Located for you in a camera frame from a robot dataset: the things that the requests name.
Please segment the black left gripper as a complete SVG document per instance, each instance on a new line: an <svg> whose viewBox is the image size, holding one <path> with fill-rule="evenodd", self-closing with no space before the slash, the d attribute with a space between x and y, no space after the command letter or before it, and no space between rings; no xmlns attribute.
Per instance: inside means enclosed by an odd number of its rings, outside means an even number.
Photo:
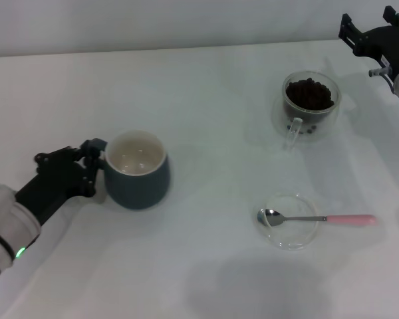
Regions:
<svg viewBox="0 0 399 319"><path fill-rule="evenodd" d="M44 225L72 197L93 197L98 171L98 158L105 151L106 141L95 138L76 148L63 148L34 157L37 174L16 192L16 202L28 209L40 225ZM84 158L85 169L78 164Z"/></svg>

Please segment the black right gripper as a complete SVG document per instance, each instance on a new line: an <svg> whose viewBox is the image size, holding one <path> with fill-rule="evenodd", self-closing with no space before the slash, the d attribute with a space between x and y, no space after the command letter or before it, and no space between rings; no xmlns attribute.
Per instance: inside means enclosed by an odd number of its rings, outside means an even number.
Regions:
<svg viewBox="0 0 399 319"><path fill-rule="evenodd" d="M392 69L389 77L394 80L399 74L399 26L397 13L391 5L385 6L383 19L390 25L362 34L354 26L350 16L344 13L338 37L352 49L356 56L369 57L381 66L386 66L383 63L382 57L384 57Z"/></svg>

